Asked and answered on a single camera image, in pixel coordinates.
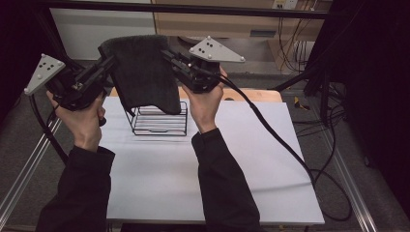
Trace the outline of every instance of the white tabletop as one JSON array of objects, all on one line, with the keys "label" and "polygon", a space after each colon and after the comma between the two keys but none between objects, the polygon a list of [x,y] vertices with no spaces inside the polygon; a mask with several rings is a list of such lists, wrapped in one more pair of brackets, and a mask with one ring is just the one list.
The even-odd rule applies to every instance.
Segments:
[{"label": "white tabletop", "polygon": [[[255,104],[279,136],[301,154],[286,104]],[[135,136],[118,98],[106,98],[103,106],[107,123],[101,145],[116,153],[107,218],[204,222],[198,163],[190,144],[197,128],[191,116],[187,136]],[[222,101],[217,125],[245,173],[262,224],[324,223],[308,174],[263,128],[247,103]]]}]

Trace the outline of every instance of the black jacket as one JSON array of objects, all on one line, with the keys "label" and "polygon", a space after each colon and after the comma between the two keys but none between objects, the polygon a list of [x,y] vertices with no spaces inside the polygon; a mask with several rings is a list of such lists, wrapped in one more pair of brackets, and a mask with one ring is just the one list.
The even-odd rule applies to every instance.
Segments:
[{"label": "black jacket", "polygon": [[[259,232],[259,212],[247,181],[230,154],[220,130],[192,138],[207,231]],[[103,232],[114,154],[74,147],[61,176],[58,193],[43,208],[36,231]]]}]

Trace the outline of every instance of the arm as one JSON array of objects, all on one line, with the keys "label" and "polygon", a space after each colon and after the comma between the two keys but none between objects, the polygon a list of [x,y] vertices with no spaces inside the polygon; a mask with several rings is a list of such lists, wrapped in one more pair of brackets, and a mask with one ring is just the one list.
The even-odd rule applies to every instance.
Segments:
[{"label": "arm", "polygon": [[212,232],[263,231],[244,173],[219,129],[192,139],[207,228]]},{"label": "arm", "polygon": [[105,231],[114,154],[73,147],[58,192],[42,209],[36,231]]},{"label": "arm", "polygon": [[183,89],[190,98],[190,114],[200,132],[192,138],[192,146],[199,162],[198,178],[208,231],[263,231],[244,173],[215,123],[223,84],[206,94],[194,94],[186,86]]},{"label": "arm", "polygon": [[99,96],[89,107],[69,111],[58,107],[56,115],[73,133],[74,146],[58,184],[58,192],[42,209],[38,232],[104,231],[111,183],[109,173],[114,154],[99,147],[102,132],[103,99]]}]

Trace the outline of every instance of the wire rack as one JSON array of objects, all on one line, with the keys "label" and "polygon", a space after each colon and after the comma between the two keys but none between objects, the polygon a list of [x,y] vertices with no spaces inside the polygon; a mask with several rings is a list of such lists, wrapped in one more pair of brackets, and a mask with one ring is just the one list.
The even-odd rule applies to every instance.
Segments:
[{"label": "wire rack", "polygon": [[188,107],[181,101],[181,113],[170,115],[155,106],[141,106],[133,110],[135,117],[129,118],[135,135],[186,136]]}]

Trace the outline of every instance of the wooden table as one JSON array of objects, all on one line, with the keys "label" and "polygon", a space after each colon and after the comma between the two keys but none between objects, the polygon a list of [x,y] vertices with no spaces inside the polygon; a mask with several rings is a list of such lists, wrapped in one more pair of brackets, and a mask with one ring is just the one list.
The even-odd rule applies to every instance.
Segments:
[{"label": "wooden table", "polygon": [[[282,102],[280,93],[278,91],[272,90],[255,90],[255,89],[241,89],[248,98],[253,102]],[[178,87],[178,91],[180,94],[181,99],[187,99],[188,96],[185,91]],[[115,88],[112,89],[110,97],[118,97],[117,90]],[[223,99],[224,100],[234,100],[234,101],[243,101],[244,98],[240,96],[237,92],[230,88],[223,88]]]}]

